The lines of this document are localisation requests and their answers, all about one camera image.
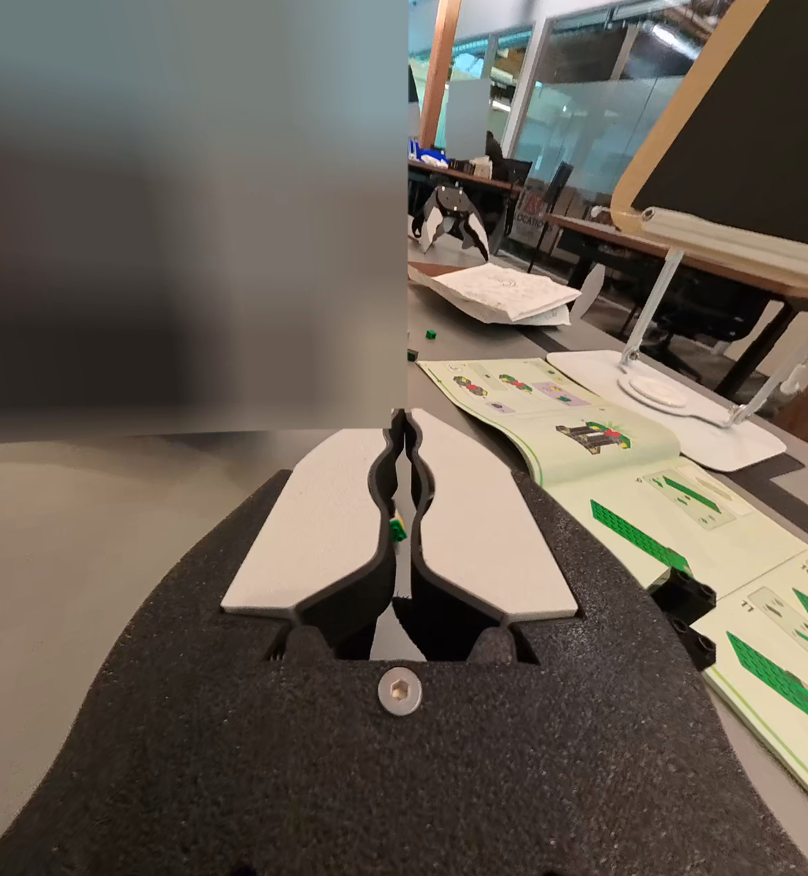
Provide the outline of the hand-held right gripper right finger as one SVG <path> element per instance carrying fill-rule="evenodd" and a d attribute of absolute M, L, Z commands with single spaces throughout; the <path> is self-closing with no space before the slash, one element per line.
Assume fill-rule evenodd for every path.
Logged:
<path fill-rule="evenodd" d="M 489 630 L 556 621 L 578 605 L 516 472 L 422 410 L 407 412 L 415 517 L 404 630 L 428 662 L 465 662 Z"/>

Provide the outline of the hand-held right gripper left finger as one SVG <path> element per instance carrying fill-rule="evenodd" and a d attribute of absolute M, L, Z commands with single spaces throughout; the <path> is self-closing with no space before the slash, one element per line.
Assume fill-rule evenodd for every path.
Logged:
<path fill-rule="evenodd" d="M 367 660 L 392 601 L 393 521 L 405 412 L 345 428 L 289 472 L 221 600 L 232 615 L 318 629 L 336 658 Z"/>

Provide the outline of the grey desk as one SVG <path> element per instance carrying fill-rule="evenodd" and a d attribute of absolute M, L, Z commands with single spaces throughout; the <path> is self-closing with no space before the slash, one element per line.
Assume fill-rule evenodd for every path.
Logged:
<path fill-rule="evenodd" d="M 556 349 L 611 349 L 618 353 L 624 347 L 621 341 L 610 334 L 581 320 L 569 326 L 546 330 L 486 325 L 474 321 L 432 290 L 410 279 L 408 312 L 408 345 L 420 348 L 420 360 L 534 357 Z M 432 345 L 415 340 L 427 329 L 434 329 L 437 333 Z M 506 449 L 501 439 L 493 438 L 481 428 L 468 424 L 462 413 L 445 410 L 439 393 L 430 391 L 426 378 L 417 370 L 415 364 L 408 366 L 411 404 L 426 408 L 455 428 L 479 439 L 508 464 L 520 464 L 519 455 Z M 722 483 L 738 486 L 758 510 L 808 544 L 808 444 L 785 435 L 782 430 L 769 424 L 764 426 L 764 430 L 782 438 L 788 455 L 796 463 L 768 462 L 763 468 L 750 469 L 745 476 L 719 474 L 718 479 Z M 808 793 L 720 696 L 710 689 L 707 689 L 707 694 L 750 782 L 808 859 Z"/>

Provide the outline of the brown background desk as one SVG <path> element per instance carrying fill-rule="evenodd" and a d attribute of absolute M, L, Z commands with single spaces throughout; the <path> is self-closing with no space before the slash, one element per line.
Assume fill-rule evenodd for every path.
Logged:
<path fill-rule="evenodd" d="M 629 235 L 613 225 L 578 220 L 570 216 L 548 214 L 545 227 L 560 229 L 558 244 L 563 250 L 577 255 L 577 263 L 572 271 L 570 284 L 580 289 L 584 279 L 596 264 L 602 264 L 633 282 L 634 307 L 629 313 L 626 325 L 648 300 L 651 288 L 659 277 L 663 259 L 668 246 L 651 242 L 641 236 Z M 685 274 L 698 277 L 713 275 L 734 280 L 751 287 L 769 292 L 773 301 L 781 304 L 780 311 L 768 323 L 757 338 L 745 349 L 724 378 L 716 386 L 715 392 L 734 400 L 746 380 L 755 373 L 763 359 L 768 356 L 784 331 L 792 324 L 799 313 L 808 313 L 808 288 L 793 287 L 782 281 L 764 279 L 743 269 L 722 265 L 693 255 L 683 256 L 674 277 Z M 683 373 L 697 382 L 702 378 L 694 368 L 686 365 L 672 352 L 656 354 L 654 358 L 673 370 Z"/>

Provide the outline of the open green instruction booklet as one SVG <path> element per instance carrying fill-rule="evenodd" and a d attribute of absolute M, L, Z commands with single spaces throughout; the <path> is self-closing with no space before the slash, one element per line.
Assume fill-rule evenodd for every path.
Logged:
<path fill-rule="evenodd" d="M 541 358 L 421 360 L 449 400 L 516 446 L 536 483 L 643 588 L 670 572 L 715 594 L 687 621 L 704 672 L 808 791 L 808 545 L 686 461 L 676 436 Z"/>

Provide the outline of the black brick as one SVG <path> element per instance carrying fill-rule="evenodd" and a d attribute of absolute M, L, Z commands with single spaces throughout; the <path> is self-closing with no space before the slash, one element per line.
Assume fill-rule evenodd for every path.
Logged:
<path fill-rule="evenodd" d="M 715 642 L 687 626 L 682 620 L 670 613 L 665 613 L 676 636 L 699 673 L 705 672 L 716 663 L 717 651 Z"/>
<path fill-rule="evenodd" d="M 716 592 L 711 587 L 674 567 L 651 584 L 648 592 L 662 612 L 686 626 L 714 610 L 717 604 Z"/>

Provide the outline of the white screen stand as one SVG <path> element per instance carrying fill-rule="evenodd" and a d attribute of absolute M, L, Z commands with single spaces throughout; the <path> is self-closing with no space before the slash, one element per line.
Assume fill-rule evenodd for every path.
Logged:
<path fill-rule="evenodd" d="M 599 395 L 616 398 L 670 428 L 683 453 L 706 467 L 736 471 L 782 453 L 780 441 L 758 439 L 757 426 L 749 422 L 776 391 L 791 396 L 799 390 L 808 364 L 808 335 L 745 405 L 714 402 L 663 378 L 643 359 L 640 345 L 683 256 L 702 257 L 764 279 L 808 288 L 808 244 L 657 207 L 643 211 L 593 209 L 593 214 L 601 212 L 611 216 L 619 231 L 668 249 L 619 358 L 613 359 L 609 353 L 571 354 L 566 359 L 571 375 Z"/>

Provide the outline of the white rounded plate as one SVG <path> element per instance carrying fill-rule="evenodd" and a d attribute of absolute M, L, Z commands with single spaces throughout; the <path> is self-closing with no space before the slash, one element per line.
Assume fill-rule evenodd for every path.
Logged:
<path fill-rule="evenodd" d="M 572 302 L 572 322 L 581 320 L 585 316 L 602 291 L 605 279 L 606 268 L 604 265 L 596 264 L 589 270 L 581 286 L 579 296 Z"/>

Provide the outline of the black office chair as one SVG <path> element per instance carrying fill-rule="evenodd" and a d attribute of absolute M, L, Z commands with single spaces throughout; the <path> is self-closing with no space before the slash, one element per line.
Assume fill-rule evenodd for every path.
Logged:
<path fill-rule="evenodd" d="M 738 341 L 754 329 L 771 301 L 769 292 L 734 280 L 685 274 L 672 280 L 655 314 L 659 340 L 642 350 L 651 356 L 671 353 L 676 337 Z"/>

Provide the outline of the red and white sign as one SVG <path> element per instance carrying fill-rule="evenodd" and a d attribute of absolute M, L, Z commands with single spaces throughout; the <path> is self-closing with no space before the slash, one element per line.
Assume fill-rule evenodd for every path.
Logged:
<path fill-rule="evenodd" d="M 547 181 L 529 178 L 524 182 L 514 208 L 509 236 L 522 245 L 535 246 L 547 212 Z"/>

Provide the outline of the spare black gripper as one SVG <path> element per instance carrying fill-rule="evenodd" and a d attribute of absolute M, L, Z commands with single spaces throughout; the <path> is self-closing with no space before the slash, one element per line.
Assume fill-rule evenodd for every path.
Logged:
<path fill-rule="evenodd" d="M 462 189 L 444 185 L 432 191 L 411 221 L 411 233 L 423 254 L 446 233 L 447 223 L 462 235 L 465 249 L 476 248 L 489 261 L 488 237 L 480 213 Z"/>

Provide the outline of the wooden post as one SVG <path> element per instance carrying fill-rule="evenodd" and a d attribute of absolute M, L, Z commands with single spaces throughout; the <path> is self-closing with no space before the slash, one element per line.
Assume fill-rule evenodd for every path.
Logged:
<path fill-rule="evenodd" d="M 430 51 L 430 62 L 420 111 L 420 147 L 431 148 L 442 108 L 462 1 L 439 1 Z"/>

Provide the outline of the black screen with wooden frame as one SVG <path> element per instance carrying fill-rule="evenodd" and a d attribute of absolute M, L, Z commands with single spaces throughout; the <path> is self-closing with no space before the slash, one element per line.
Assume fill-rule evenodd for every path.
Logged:
<path fill-rule="evenodd" d="M 808 245 L 808 1 L 731 5 L 614 190 L 651 208 Z"/>

